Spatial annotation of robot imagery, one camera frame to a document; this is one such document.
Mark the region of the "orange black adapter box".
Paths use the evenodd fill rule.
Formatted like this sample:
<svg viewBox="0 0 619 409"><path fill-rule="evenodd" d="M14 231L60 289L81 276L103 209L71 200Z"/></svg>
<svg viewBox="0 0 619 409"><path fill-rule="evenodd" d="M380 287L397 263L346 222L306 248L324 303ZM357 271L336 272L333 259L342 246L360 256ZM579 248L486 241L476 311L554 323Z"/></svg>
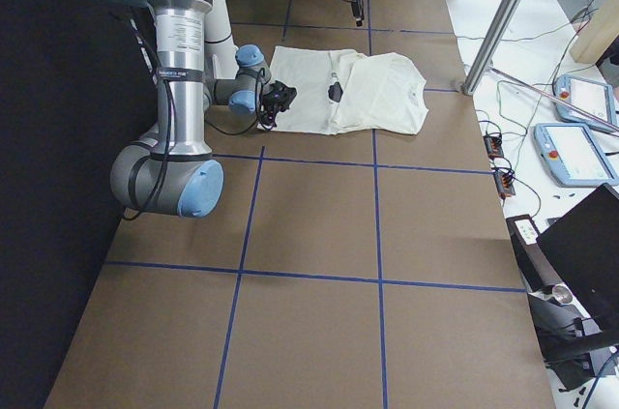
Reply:
<svg viewBox="0 0 619 409"><path fill-rule="evenodd" d="M486 147L487 156L491 159L503 159L505 157L502 148L502 139L495 135L485 135L483 141Z"/></svg>
<svg viewBox="0 0 619 409"><path fill-rule="evenodd" d="M514 176L512 173L501 169L495 169L493 171L493 178L497 193L501 199L505 200L506 198L516 195Z"/></svg>

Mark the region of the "far teach pendant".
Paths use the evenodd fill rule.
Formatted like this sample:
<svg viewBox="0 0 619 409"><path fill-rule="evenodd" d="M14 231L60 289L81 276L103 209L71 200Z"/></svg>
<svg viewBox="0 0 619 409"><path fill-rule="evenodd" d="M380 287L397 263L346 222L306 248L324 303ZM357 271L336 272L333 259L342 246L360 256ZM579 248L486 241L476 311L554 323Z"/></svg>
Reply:
<svg viewBox="0 0 619 409"><path fill-rule="evenodd" d="M553 93L563 101L561 104L557 103L555 108L558 116L565 122L582 122L592 129L611 132L611 129L603 126L599 121L592 120L572 108L566 107L566 103L570 103L600 120L614 126L618 125L614 92L609 84L563 74L554 82Z"/></svg>

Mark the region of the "near teach pendant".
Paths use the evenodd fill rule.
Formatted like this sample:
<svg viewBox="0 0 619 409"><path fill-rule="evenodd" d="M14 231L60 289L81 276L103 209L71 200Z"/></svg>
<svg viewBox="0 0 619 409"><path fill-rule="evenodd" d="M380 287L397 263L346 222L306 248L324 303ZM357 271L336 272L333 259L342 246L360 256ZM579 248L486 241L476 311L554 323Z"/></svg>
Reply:
<svg viewBox="0 0 619 409"><path fill-rule="evenodd" d="M540 123L533 136L545 167L560 186L618 185L618 172L585 124Z"/></svg>

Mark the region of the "teach pendant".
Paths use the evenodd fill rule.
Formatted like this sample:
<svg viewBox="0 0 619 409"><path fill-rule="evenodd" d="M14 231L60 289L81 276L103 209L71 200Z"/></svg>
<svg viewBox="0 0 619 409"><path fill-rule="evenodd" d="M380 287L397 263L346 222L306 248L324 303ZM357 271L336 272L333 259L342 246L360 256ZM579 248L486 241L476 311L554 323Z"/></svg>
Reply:
<svg viewBox="0 0 619 409"><path fill-rule="evenodd" d="M540 123L533 136L545 167L560 186L618 185L618 172L585 124Z"/></svg>
<svg viewBox="0 0 619 409"><path fill-rule="evenodd" d="M611 132L611 129L603 126L599 121L592 120L572 108L566 107L566 103L570 103L600 120L614 126L618 125L614 92L609 84L563 74L554 82L553 93L563 101L561 104L557 103L555 108L558 116L565 122L582 122L592 129Z"/></svg>

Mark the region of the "black laptop monitor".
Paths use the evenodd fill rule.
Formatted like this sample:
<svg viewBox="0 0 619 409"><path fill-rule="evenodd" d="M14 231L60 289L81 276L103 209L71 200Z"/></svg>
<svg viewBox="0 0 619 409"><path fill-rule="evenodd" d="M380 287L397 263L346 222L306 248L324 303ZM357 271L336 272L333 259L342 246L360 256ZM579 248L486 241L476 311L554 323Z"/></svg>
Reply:
<svg viewBox="0 0 619 409"><path fill-rule="evenodd" d="M618 191L602 184L537 237L558 276L580 299L618 300Z"/></svg>

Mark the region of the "wooden board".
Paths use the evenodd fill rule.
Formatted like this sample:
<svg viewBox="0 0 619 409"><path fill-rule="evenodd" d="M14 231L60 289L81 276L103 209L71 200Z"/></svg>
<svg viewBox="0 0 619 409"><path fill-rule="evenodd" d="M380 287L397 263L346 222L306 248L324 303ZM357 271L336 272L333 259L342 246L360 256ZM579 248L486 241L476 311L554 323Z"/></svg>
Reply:
<svg viewBox="0 0 619 409"><path fill-rule="evenodd" d="M570 49L571 56L578 63L595 64L617 38L618 0L603 0L579 31Z"/></svg>

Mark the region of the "aluminium frame post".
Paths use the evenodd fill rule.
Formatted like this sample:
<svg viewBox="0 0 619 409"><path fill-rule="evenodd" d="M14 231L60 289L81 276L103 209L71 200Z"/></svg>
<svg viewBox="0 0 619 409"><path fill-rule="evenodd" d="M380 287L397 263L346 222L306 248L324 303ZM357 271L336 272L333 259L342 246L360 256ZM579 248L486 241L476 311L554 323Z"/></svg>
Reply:
<svg viewBox="0 0 619 409"><path fill-rule="evenodd" d="M480 49L461 85L462 94L472 96L475 93L484 73L489 68L491 58L508 28L519 2L520 0L501 0Z"/></svg>

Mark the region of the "cream long-sleeve cat shirt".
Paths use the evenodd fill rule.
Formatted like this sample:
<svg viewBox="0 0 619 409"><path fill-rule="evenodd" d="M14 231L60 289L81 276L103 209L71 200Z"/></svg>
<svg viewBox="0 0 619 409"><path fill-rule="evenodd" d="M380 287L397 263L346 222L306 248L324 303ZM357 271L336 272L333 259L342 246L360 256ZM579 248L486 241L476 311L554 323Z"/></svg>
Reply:
<svg viewBox="0 0 619 409"><path fill-rule="evenodd" d="M379 129L418 133L428 114L426 80L404 55L278 45L272 75L297 90L276 131L335 135Z"/></svg>

